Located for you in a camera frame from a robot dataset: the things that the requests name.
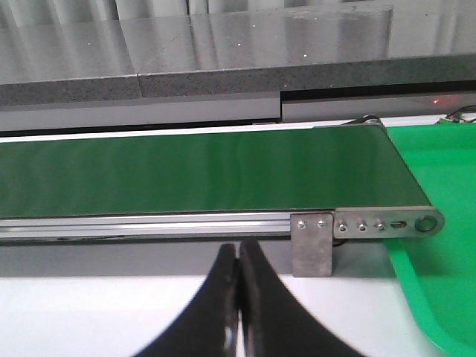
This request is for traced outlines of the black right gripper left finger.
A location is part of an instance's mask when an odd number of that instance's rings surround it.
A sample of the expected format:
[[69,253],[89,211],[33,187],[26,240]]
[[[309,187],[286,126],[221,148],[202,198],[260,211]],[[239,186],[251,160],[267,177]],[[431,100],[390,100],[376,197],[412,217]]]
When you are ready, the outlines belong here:
[[238,307],[235,245],[221,245],[193,299],[138,356],[235,356]]

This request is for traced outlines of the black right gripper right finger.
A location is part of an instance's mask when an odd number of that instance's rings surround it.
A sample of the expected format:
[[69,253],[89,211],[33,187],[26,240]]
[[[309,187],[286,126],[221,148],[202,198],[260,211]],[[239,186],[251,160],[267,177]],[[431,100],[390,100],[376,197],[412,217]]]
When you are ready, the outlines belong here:
[[282,283],[260,244],[239,247],[247,356],[360,356],[317,321]]

